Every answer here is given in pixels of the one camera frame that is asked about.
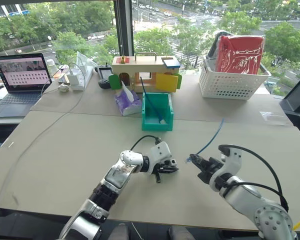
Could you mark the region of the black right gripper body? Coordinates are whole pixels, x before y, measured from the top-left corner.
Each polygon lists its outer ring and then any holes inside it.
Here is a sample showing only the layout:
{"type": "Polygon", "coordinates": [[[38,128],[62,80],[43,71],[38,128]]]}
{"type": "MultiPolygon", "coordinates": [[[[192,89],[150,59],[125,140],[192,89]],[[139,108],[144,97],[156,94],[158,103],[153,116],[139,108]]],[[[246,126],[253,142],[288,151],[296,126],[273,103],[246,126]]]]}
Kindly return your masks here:
{"type": "Polygon", "coordinates": [[[207,161],[208,163],[206,164],[206,172],[200,172],[197,176],[203,183],[209,185],[213,174],[217,172],[224,164],[213,157],[210,157],[207,161]]]}

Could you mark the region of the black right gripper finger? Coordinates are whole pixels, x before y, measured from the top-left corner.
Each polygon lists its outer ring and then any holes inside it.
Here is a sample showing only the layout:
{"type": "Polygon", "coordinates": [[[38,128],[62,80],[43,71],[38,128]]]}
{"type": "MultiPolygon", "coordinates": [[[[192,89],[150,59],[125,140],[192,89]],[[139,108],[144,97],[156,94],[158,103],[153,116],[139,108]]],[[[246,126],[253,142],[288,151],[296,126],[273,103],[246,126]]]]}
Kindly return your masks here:
{"type": "Polygon", "coordinates": [[[193,164],[207,164],[208,161],[198,154],[190,154],[189,159],[193,164]]]}
{"type": "Polygon", "coordinates": [[[207,171],[207,162],[205,160],[192,160],[192,163],[202,172],[207,171]]]}

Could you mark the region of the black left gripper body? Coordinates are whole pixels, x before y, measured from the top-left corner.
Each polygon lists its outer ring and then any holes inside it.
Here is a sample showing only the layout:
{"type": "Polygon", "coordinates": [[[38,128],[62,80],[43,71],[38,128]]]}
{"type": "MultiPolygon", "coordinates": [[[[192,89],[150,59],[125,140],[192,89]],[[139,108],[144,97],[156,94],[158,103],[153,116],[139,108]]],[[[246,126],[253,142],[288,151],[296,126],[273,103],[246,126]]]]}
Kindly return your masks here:
{"type": "Polygon", "coordinates": [[[161,176],[160,174],[166,174],[168,170],[168,166],[163,163],[157,163],[154,165],[152,170],[152,175],[155,177],[155,181],[157,184],[161,183],[161,176]]]}

